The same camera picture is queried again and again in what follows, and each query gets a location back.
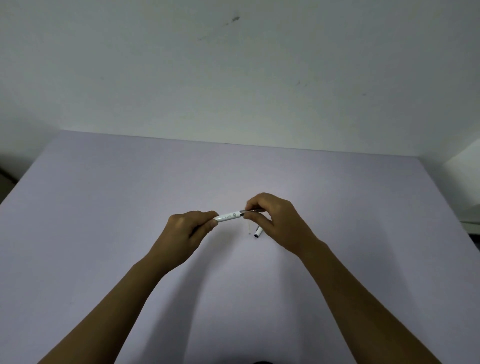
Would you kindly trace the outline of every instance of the dark mark on wall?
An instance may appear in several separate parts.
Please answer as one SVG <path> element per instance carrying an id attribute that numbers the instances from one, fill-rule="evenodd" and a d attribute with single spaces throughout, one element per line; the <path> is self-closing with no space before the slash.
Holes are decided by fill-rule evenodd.
<path id="1" fill-rule="evenodd" d="M 230 24 L 232 24 L 232 23 L 234 23 L 234 22 L 237 22 L 238 20 L 240 20 L 240 17 L 239 17 L 239 16 L 236 16 L 236 17 L 234 17 L 234 18 L 231 20 L 231 22 L 225 23 L 225 24 L 219 26 L 217 29 L 214 29 L 213 32 L 211 32 L 210 34 L 207 34 L 207 35 L 205 35 L 205 36 L 203 36 L 203 37 L 201 37 L 201 38 L 197 38 L 197 40 L 198 40 L 199 42 L 201 42 L 202 40 L 204 40 L 204 39 L 206 39 L 206 38 L 209 38 L 209 37 L 211 37 L 213 34 L 215 34 L 215 33 L 217 33 L 218 31 L 220 31 L 223 27 L 229 26 Z"/>

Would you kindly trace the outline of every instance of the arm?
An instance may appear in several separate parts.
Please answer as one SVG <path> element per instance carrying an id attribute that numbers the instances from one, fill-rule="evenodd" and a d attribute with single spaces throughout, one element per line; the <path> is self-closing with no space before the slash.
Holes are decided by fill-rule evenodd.
<path id="1" fill-rule="evenodd" d="M 214 211 L 171 216 L 150 252 L 40 363 L 114 363 L 150 293 L 193 254 L 218 224 L 215 216 Z"/>
<path id="2" fill-rule="evenodd" d="M 355 360 L 364 363 L 440 363 L 317 239 L 293 205 L 271 194 L 259 194 L 245 207 L 264 208 L 244 218 L 260 225 L 308 269 L 332 311 Z"/>

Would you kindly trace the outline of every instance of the person's right hand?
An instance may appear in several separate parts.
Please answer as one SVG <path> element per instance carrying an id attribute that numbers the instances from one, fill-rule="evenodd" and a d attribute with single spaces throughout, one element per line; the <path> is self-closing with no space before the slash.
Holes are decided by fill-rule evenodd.
<path id="1" fill-rule="evenodd" d="M 243 217 L 257 223 L 268 236 L 293 254 L 299 255 L 305 244 L 318 240 L 290 201 L 263 193 L 250 199 L 245 210 L 255 208 L 266 210 L 272 220 L 258 212 L 247 212 Z"/>

